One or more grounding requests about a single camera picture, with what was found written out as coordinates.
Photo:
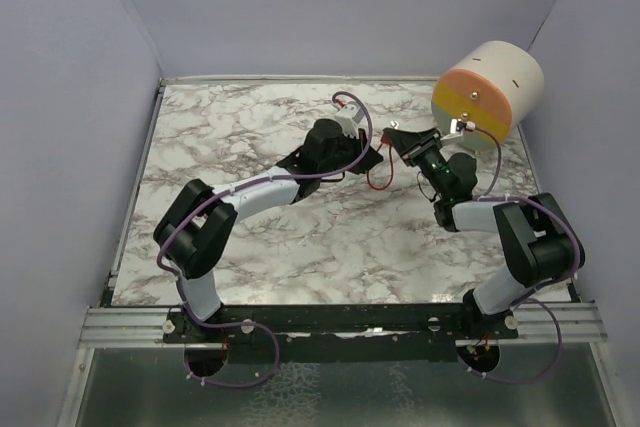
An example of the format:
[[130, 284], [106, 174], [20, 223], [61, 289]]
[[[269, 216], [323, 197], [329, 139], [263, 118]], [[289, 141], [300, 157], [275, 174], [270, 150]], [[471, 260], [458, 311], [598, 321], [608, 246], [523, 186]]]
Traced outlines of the red padlock with cable shackle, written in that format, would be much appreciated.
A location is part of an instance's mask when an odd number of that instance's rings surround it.
[[377, 192], [382, 192], [387, 190], [392, 185], [395, 178], [393, 148], [392, 148], [391, 142], [388, 140], [385, 134], [382, 134], [380, 136], [380, 141], [379, 141], [378, 147], [376, 148], [376, 152], [381, 153], [382, 150], [385, 151], [385, 154], [382, 156], [382, 164], [388, 167], [388, 176], [386, 180], [381, 184], [377, 184], [375, 182], [375, 179], [372, 175], [371, 170], [369, 170], [366, 174], [366, 181], [367, 181], [368, 187]]

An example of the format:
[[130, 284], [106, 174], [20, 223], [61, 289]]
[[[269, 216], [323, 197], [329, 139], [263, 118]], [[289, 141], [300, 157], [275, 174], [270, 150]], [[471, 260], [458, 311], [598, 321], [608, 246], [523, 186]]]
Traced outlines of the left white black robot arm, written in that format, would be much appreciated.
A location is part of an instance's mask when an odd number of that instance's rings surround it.
[[301, 146], [265, 173], [221, 186], [200, 179], [184, 185], [153, 232], [163, 270], [177, 275], [177, 289], [190, 309], [186, 329], [206, 342], [220, 332], [216, 313], [222, 301], [213, 268], [234, 226], [274, 207], [304, 200], [323, 183], [339, 182], [345, 173], [365, 174], [383, 160], [360, 128], [354, 137], [335, 120], [320, 119]]

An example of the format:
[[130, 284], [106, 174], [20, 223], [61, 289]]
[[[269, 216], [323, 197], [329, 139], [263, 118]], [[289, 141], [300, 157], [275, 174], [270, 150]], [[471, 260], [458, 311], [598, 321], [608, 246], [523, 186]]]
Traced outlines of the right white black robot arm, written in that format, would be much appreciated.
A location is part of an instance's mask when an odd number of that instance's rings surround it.
[[499, 237], [504, 266], [463, 296], [461, 330], [481, 338], [535, 292], [573, 276], [585, 263], [585, 250], [556, 199], [549, 193], [529, 197], [475, 196], [476, 159], [464, 152], [446, 158], [446, 137], [437, 129], [420, 132], [392, 128], [383, 139], [401, 160], [416, 167], [435, 191], [437, 224], [448, 232], [485, 232]]

